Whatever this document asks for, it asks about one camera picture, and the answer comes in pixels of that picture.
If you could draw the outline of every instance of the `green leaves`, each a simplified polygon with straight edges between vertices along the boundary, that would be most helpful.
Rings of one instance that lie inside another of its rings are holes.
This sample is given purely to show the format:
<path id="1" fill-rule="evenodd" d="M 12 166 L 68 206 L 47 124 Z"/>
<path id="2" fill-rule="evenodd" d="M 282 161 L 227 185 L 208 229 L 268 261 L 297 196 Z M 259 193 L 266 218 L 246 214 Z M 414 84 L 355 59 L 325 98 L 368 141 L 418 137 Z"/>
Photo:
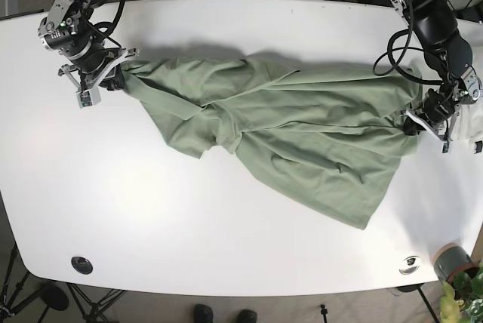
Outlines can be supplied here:
<path id="1" fill-rule="evenodd" d="M 454 276 L 452 286 L 446 281 L 442 282 L 442 286 L 445 295 L 441 298 L 441 323 L 483 321 L 483 263 L 480 263 L 475 278 L 471 278 L 467 272 L 459 272 Z M 454 299 L 456 292 L 459 300 Z"/>
<path id="2" fill-rule="evenodd" d="M 458 306 L 454 298 L 448 297 L 447 295 L 441 298 L 441 312 L 439 316 L 442 323 L 459 323 L 460 306 Z"/>
<path id="3" fill-rule="evenodd" d="M 445 296 L 454 300 L 454 288 L 451 285 L 449 285 L 446 281 L 443 281 L 442 284 L 443 284 L 443 291 L 445 293 Z"/>
<path id="4" fill-rule="evenodd" d="M 471 287 L 474 294 L 483 297 L 483 274 L 477 275 L 473 278 L 471 281 Z"/>
<path id="5" fill-rule="evenodd" d="M 468 288 L 471 286 L 471 278 L 467 272 L 458 272 L 454 276 L 453 285 L 458 290 Z"/>
<path id="6" fill-rule="evenodd" d="M 466 312 L 471 317 L 483 317 L 483 299 L 475 299 L 471 302 Z"/>

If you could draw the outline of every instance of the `plant pot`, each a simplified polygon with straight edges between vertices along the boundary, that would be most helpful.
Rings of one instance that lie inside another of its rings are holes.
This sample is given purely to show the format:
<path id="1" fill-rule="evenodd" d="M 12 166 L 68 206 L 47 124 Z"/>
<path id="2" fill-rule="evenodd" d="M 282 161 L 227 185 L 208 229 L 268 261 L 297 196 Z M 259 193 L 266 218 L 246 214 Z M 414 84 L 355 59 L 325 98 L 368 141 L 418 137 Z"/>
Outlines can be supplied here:
<path id="1" fill-rule="evenodd" d="M 433 258 L 432 265 L 439 280 L 447 281 L 449 284 L 453 283 L 458 272 L 466 272 L 474 278 L 479 271 L 478 265 L 456 244 L 448 244 L 441 248 Z"/>

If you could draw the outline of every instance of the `potted plant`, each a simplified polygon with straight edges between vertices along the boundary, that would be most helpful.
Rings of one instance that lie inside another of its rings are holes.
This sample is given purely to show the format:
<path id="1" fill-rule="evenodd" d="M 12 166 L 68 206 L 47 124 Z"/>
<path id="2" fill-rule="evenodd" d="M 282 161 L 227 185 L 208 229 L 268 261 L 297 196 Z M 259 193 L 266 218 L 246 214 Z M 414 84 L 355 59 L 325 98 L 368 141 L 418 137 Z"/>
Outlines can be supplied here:
<path id="1" fill-rule="evenodd" d="M 483 320 L 483 264 L 478 267 L 458 245 L 443 247 L 433 260 L 443 284 L 441 323 L 477 323 Z"/>

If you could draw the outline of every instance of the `metal bracket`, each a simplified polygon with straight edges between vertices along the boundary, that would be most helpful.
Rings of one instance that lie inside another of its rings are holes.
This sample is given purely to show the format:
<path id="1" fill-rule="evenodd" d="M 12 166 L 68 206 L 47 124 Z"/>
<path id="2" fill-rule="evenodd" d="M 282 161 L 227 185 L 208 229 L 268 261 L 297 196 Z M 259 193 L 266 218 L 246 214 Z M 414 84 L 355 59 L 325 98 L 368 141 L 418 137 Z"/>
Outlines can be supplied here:
<path id="1" fill-rule="evenodd" d="M 469 67 L 461 76 L 463 82 L 465 83 L 466 90 L 468 91 L 469 96 L 474 100 L 477 101 L 481 96 L 481 80 L 476 75 L 475 70 L 473 67 Z"/>
<path id="2" fill-rule="evenodd" d="M 134 57 L 139 54 L 138 49 L 119 49 L 118 55 L 108 55 L 109 57 L 113 57 L 114 59 L 111 60 L 102 71 L 97 74 L 95 78 L 92 78 L 92 75 L 87 75 L 85 77 L 85 84 L 87 87 L 82 90 L 81 84 L 74 78 L 72 75 L 73 72 L 77 71 L 77 67 L 73 65 L 63 65 L 62 68 L 59 69 L 59 76 L 65 75 L 69 80 L 74 84 L 77 88 L 77 101 L 81 108 L 86 106 L 95 106 L 100 102 L 100 92 L 99 92 L 99 84 L 108 74 L 117 67 L 120 63 L 126 60 L 128 57 Z"/>
<path id="3" fill-rule="evenodd" d="M 74 0 L 55 0 L 47 19 L 43 19 L 38 28 L 38 36 L 42 37 L 57 30 L 73 3 Z"/>
<path id="4" fill-rule="evenodd" d="M 459 115 L 459 112 L 455 112 L 453 116 L 451 117 L 451 124 L 448 129 L 448 135 L 447 136 L 441 136 L 439 135 L 438 131 L 434 128 L 432 128 L 424 119 L 418 117 L 412 109 L 408 109 L 405 113 L 409 118 L 413 120 L 413 122 L 419 124 L 421 127 L 423 127 L 426 131 L 429 132 L 431 136 L 433 136 L 435 139 L 437 139 L 439 142 L 443 143 L 443 153 L 448 153 L 450 149 L 450 143 L 453 142 L 451 139 L 451 134 L 453 133 L 454 126 L 456 124 L 456 119 Z"/>

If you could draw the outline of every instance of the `round hole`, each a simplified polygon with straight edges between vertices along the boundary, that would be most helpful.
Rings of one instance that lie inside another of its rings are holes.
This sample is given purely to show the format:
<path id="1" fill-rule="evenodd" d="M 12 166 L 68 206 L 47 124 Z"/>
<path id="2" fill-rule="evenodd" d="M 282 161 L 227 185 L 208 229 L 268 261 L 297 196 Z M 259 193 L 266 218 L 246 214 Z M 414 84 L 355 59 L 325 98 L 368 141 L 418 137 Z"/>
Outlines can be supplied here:
<path id="1" fill-rule="evenodd" d="M 401 266 L 399 267 L 399 272 L 402 275 L 409 275 L 418 270 L 420 265 L 421 259 L 419 257 L 407 257 L 402 261 Z"/>
<path id="2" fill-rule="evenodd" d="M 84 257 L 73 257 L 70 261 L 72 263 L 72 267 L 76 270 L 76 272 L 80 272 L 81 274 L 85 275 L 92 273 L 92 264 Z"/>

